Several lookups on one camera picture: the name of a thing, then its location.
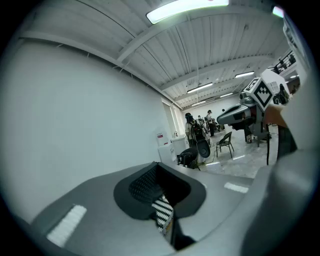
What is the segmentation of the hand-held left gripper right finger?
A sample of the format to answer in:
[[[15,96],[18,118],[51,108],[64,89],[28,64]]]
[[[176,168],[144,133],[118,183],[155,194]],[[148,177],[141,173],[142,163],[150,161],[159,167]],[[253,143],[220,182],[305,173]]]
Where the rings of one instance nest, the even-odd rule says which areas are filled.
[[[158,166],[170,194],[183,194],[173,206],[171,242],[178,252],[193,251],[208,238],[235,211],[254,181],[170,163]]]

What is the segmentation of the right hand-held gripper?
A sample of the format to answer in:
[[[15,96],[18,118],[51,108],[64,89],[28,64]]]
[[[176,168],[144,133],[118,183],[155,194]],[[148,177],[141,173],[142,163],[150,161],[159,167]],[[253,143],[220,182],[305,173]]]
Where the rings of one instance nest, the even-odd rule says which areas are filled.
[[[257,140],[270,139],[266,118],[270,105],[286,105],[288,93],[282,83],[255,77],[239,94],[240,104],[225,110],[216,119],[220,125],[242,123],[245,135]]]

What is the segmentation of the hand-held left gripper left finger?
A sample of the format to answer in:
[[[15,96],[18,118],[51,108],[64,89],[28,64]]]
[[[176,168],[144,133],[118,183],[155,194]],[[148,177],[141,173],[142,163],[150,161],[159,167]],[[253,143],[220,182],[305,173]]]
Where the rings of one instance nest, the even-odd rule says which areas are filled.
[[[91,178],[44,208],[31,227],[43,237],[52,255],[67,256],[168,256],[175,249],[157,229],[154,220],[137,220],[125,214],[114,200],[114,188],[123,178],[147,164]],[[86,213],[64,248],[46,239],[49,230],[74,205]]]

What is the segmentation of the person's right forearm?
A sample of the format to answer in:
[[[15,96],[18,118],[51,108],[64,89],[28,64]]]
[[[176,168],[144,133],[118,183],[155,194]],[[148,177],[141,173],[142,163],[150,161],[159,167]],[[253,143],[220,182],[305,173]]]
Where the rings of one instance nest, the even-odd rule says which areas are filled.
[[[264,124],[275,124],[283,128],[288,128],[281,112],[285,109],[283,105],[270,104],[264,114]]]

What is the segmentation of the black folding chair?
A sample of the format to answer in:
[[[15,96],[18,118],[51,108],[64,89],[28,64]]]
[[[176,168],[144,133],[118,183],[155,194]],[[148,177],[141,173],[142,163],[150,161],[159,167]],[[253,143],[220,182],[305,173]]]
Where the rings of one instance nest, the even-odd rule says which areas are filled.
[[[222,147],[227,147],[229,149],[229,153],[231,158],[233,157],[232,151],[234,152],[233,145],[231,143],[231,138],[232,138],[232,132],[228,132],[224,137],[216,142],[216,156],[218,157],[218,152],[222,152]]]

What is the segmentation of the black round case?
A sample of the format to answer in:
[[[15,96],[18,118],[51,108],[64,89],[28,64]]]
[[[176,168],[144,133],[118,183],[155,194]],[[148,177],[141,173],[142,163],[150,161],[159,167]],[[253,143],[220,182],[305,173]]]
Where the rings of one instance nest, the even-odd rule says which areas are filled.
[[[201,139],[196,142],[198,153],[203,158],[208,158],[211,154],[210,141]]]

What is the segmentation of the white counter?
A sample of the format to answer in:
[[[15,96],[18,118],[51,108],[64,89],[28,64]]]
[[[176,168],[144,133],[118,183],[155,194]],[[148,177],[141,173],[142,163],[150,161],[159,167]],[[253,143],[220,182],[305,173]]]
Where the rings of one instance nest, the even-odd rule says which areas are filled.
[[[172,146],[174,148],[175,155],[178,157],[183,151],[189,148],[188,137],[183,135],[178,135],[172,138],[171,140]]]

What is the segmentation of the person's black trousers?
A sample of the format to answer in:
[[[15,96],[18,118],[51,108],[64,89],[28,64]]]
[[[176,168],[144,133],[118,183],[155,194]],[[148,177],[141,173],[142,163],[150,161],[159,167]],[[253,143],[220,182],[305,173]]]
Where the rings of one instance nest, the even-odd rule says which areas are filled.
[[[296,150],[297,145],[291,131],[286,127],[278,126],[277,160],[293,153]]]

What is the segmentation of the person's cream t-shirt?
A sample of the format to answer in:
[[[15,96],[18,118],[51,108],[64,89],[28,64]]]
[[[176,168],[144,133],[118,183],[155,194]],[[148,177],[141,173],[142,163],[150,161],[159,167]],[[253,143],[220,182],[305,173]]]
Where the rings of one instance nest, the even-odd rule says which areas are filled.
[[[320,155],[320,77],[309,74],[293,98],[281,111],[297,150],[281,157],[301,153]]]

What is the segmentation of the white board with red label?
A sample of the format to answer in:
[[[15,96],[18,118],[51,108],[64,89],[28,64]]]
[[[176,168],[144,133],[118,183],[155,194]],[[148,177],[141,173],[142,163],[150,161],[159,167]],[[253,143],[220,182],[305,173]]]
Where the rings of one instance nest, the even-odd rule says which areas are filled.
[[[177,155],[175,153],[173,144],[168,138],[165,130],[157,129],[156,139],[158,143],[158,153],[162,163],[165,164],[177,164]]]

